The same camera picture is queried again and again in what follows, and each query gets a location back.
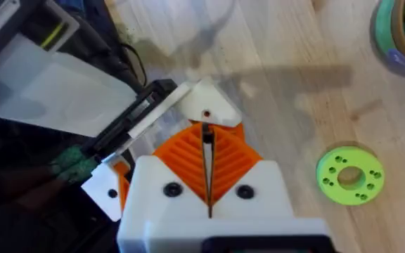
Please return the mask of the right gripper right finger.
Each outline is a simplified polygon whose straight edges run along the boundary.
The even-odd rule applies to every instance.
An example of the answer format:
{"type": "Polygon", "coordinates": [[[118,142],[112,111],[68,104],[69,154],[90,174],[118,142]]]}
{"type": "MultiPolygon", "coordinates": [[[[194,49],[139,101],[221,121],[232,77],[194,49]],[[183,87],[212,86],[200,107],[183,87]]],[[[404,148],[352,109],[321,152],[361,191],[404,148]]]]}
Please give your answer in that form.
{"type": "Polygon", "coordinates": [[[218,126],[210,130],[210,218],[251,221],[293,217],[277,162],[263,159],[232,131],[218,126]]]}

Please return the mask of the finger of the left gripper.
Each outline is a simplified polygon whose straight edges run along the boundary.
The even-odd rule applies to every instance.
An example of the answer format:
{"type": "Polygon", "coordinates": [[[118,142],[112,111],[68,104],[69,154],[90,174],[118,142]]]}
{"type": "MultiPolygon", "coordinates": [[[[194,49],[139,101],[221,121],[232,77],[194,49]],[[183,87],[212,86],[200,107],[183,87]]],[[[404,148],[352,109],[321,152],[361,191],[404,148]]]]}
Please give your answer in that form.
{"type": "Polygon", "coordinates": [[[224,127],[236,127],[242,122],[241,111],[213,79],[183,85],[189,90],[176,107],[187,119],[224,127]]]}
{"type": "Polygon", "coordinates": [[[119,221],[129,191],[130,165],[123,157],[105,158],[81,188],[112,220],[119,221]]]}

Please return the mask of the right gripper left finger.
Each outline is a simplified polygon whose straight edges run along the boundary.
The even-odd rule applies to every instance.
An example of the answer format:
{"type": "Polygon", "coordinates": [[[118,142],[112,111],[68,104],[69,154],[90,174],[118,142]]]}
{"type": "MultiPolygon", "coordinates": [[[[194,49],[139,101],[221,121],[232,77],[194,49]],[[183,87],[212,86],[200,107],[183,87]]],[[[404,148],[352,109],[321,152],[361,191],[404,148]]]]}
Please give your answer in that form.
{"type": "Polygon", "coordinates": [[[124,225],[209,218],[203,124],[193,124],[140,156],[122,213],[124,225]]]}

